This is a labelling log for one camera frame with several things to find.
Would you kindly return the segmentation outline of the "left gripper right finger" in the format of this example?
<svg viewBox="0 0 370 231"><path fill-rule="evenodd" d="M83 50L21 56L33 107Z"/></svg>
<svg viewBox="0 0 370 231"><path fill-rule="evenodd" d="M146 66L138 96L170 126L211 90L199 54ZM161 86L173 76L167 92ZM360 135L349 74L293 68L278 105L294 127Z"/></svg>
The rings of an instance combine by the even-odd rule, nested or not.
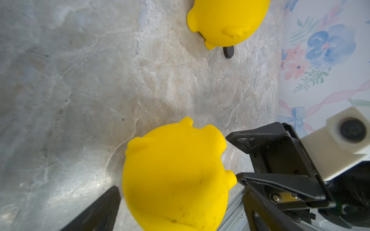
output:
<svg viewBox="0 0 370 231"><path fill-rule="evenodd" d="M245 186L244 211L251 231L301 231L302 229L252 186Z"/></svg>

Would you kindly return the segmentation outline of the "yellow piggy bank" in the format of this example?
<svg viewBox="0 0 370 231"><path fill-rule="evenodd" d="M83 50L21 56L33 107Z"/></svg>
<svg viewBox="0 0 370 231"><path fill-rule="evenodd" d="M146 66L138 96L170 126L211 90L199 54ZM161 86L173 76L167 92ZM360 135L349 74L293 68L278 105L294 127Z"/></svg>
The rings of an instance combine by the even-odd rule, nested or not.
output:
<svg viewBox="0 0 370 231"><path fill-rule="evenodd" d="M145 231L215 231L237 184L225 170L222 133L185 117L128 142L122 175L126 205Z"/></svg>
<svg viewBox="0 0 370 231"><path fill-rule="evenodd" d="M208 50L235 46L259 28L269 5L269 0L196 0L187 24L203 36Z"/></svg>

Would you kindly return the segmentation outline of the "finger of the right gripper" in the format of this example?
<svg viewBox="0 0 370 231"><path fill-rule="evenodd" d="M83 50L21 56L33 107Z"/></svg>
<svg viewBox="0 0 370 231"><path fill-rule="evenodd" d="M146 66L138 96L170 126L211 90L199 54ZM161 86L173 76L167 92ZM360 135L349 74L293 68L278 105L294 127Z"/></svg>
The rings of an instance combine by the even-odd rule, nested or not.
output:
<svg viewBox="0 0 370 231"><path fill-rule="evenodd" d="M292 125L274 122L226 136L248 154L256 173L315 176L318 171Z"/></svg>

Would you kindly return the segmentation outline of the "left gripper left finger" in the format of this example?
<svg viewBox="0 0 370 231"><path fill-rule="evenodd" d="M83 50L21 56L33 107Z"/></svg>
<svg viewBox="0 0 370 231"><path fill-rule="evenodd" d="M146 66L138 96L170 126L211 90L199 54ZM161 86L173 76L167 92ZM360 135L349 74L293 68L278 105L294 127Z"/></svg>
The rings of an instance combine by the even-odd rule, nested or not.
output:
<svg viewBox="0 0 370 231"><path fill-rule="evenodd" d="M112 186L61 231L111 231L120 202L119 188Z"/></svg>

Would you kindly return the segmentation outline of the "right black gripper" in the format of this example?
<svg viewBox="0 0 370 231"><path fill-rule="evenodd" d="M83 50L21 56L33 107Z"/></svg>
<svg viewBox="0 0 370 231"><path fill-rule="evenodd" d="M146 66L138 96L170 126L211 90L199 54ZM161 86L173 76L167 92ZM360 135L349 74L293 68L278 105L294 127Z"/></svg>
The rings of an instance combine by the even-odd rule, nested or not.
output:
<svg viewBox="0 0 370 231"><path fill-rule="evenodd" d="M319 174L239 173L237 180L278 208L326 208L318 212L333 224L343 228L370 227L369 161L326 182L327 186Z"/></svg>

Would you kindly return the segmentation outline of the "black round rubber plug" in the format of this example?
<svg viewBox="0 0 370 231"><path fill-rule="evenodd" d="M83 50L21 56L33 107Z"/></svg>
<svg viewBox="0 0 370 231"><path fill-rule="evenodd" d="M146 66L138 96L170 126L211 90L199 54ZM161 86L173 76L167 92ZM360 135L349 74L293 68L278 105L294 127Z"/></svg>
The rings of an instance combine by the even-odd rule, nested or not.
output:
<svg viewBox="0 0 370 231"><path fill-rule="evenodd" d="M226 59L231 59L235 52L234 46L224 47L223 52Z"/></svg>

